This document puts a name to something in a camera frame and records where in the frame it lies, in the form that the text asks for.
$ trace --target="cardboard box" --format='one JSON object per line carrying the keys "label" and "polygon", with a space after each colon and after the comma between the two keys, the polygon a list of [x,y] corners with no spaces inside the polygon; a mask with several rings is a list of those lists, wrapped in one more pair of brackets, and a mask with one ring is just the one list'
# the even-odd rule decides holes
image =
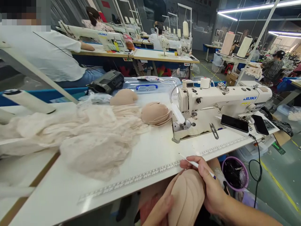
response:
{"label": "cardboard box", "polygon": [[[273,117],[273,120],[279,120],[273,114],[272,114],[272,117]],[[280,130],[280,131],[274,133],[274,136],[280,146],[284,145],[287,141],[289,141],[291,139],[291,137],[283,130]]]}
{"label": "cardboard box", "polygon": [[238,74],[231,70],[228,70],[226,80],[227,81],[229,81],[229,80],[236,81],[236,79],[238,79]]}
{"label": "cardboard box", "polygon": [[227,79],[227,78],[226,78],[226,81],[227,81],[227,86],[235,86],[235,81],[233,81],[231,79]]}

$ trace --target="black cable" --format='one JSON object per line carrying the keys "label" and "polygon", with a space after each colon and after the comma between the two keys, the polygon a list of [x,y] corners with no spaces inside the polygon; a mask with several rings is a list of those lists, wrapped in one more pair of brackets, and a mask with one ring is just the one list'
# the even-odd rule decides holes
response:
{"label": "black cable", "polygon": [[[49,42],[47,39],[45,39],[45,38],[43,38],[42,36],[40,36],[40,35],[38,35],[37,33],[35,33],[37,36],[39,36],[40,38],[42,38],[42,39],[44,39],[45,41],[47,41],[47,42]],[[59,50],[61,50],[64,54],[66,54],[67,56],[70,56],[71,58],[73,58],[74,59],[74,57],[73,56],[71,56],[71,55],[69,55],[68,53],[66,53],[65,51],[63,51],[60,47],[57,47],[55,44],[53,44],[53,43],[51,43],[51,42],[49,42],[50,44],[52,44],[52,45],[54,45],[56,48],[58,48]]]}
{"label": "black cable", "polygon": [[[255,189],[255,201],[254,201],[254,208],[255,208],[255,207],[256,207],[256,199],[257,199],[257,189],[258,189],[258,184],[259,184],[259,182],[261,181],[261,176],[262,176],[262,166],[261,166],[261,162],[260,162],[259,144],[258,144],[258,142],[257,142],[257,140],[256,140],[256,138],[255,138],[255,136],[253,136],[253,135],[251,135],[251,134],[249,134],[249,136],[252,137],[252,138],[256,141],[257,148],[258,148],[258,160],[259,160],[259,161],[255,160],[255,159],[252,159],[252,160],[249,161],[249,171],[250,171],[251,177],[253,178],[253,180],[255,180],[255,181],[257,182],[257,183],[256,183],[256,189]],[[255,162],[257,162],[257,163],[259,164],[260,174],[259,174],[258,179],[255,179],[255,178],[253,177],[252,173],[251,173],[250,164],[251,164],[252,161],[255,161]]]}

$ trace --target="yellow floor line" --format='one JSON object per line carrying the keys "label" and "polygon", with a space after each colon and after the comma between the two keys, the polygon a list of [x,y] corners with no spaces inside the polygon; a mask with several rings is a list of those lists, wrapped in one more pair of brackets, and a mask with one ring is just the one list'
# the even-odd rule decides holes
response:
{"label": "yellow floor line", "polygon": [[[204,68],[206,68],[202,63],[200,63]],[[206,68],[207,69],[207,71],[209,71],[211,74],[213,74],[212,73],[212,71],[210,71],[208,68]],[[216,77],[218,80],[220,80],[215,74],[213,74],[213,77]],[[220,80],[220,81],[222,81],[222,80]]]}
{"label": "yellow floor line", "polygon": [[296,142],[294,142],[293,140],[292,140],[292,142],[293,142],[297,147],[299,147],[299,146],[296,144]]}
{"label": "yellow floor line", "polygon": [[262,167],[269,173],[269,175],[272,177],[273,181],[276,183],[278,188],[283,192],[283,194],[286,196],[286,198],[289,200],[289,202],[293,205],[295,210],[299,212],[299,208],[295,204],[295,202],[292,200],[292,198],[288,195],[288,193],[284,190],[284,188],[281,186],[281,184],[276,180],[276,178],[273,176],[273,174],[269,171],[269,169],[266,167],[266,165],[261,161]]}

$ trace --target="jeans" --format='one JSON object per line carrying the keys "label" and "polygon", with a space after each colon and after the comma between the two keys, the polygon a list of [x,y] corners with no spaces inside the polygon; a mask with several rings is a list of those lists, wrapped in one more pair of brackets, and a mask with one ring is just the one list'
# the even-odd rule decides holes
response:
{"label": "jeans", "polygon": [[89,69],[86,70],[84,75],[76,81],[64,81],[64,82],[56,82],[62,88],[76,88],[76,87],[85,87],[87,84],[90,84],[92,81],[98,79],[103,76],[106,72],[102,69],[91,71]]}

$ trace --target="white pen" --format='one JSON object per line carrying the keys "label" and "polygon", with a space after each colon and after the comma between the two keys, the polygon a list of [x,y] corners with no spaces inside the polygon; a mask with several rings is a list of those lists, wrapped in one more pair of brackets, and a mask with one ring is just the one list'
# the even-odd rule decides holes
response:
{"label": "white pen", "polygon": [[[180,153],[179,153],[179,155],[182,156],[187,162],[191,163],[193,166],[195,166],[196,168],[198,168],[198,164],[196,162],[188,161],[187,158],[184,155],[180,154]],[[213,173],[211,173],[210,171],[208,171],[208,172],[216,180],[216,176]]]}

